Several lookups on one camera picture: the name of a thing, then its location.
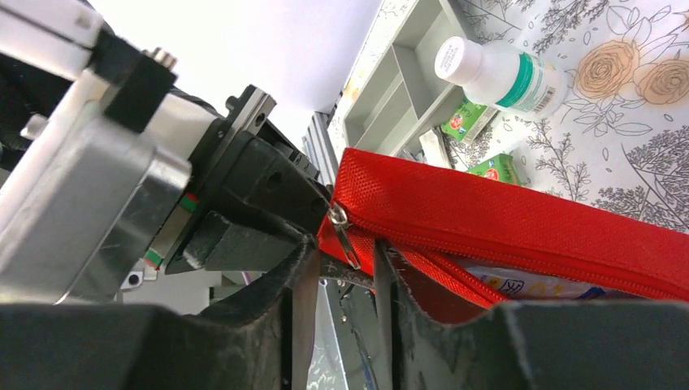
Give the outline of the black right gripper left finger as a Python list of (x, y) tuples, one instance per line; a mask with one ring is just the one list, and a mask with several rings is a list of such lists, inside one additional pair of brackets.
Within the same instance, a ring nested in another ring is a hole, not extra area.
[(4, 389), (304, 389), (319, 259), (304, 239), (198, 314), (156, 305), (3, 305)]

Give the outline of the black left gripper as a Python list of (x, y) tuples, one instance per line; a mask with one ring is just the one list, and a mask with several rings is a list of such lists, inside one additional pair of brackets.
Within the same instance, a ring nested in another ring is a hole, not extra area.
[(329, 207), (319, 170), (268, 119), (271, 95), (249, 85), (226, 107), (190, 156), (193, 175), (180, 202), (190, 215), (165, 252), (168, 275), (268, 272), (318, 231)]

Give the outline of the red first aid pouch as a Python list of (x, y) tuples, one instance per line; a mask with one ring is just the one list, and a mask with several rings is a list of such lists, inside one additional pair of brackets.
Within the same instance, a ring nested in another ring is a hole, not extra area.
[(453, 256), (639, 297), (688, 298), (684, 233), (514, 184), (348, 148), (318, 246), (372, 274), (377, 239), (485, 309), (504, 302), (505, 295)]

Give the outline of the blue cotton swab packet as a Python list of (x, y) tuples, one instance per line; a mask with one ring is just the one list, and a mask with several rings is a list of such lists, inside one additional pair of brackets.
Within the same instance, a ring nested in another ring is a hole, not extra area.
[(466, 270), (507, 297), (516, 299), (635, 299), (637, 296), (554, 276), (505, 268), (470, 265)]

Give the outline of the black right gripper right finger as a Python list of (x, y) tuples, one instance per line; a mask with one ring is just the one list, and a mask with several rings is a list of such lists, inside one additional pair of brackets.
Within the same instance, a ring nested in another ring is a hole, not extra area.
[(376, 306), (395, 389), (685, 389), (688, 307), (511, 301), (485, 310), (374, 245)]

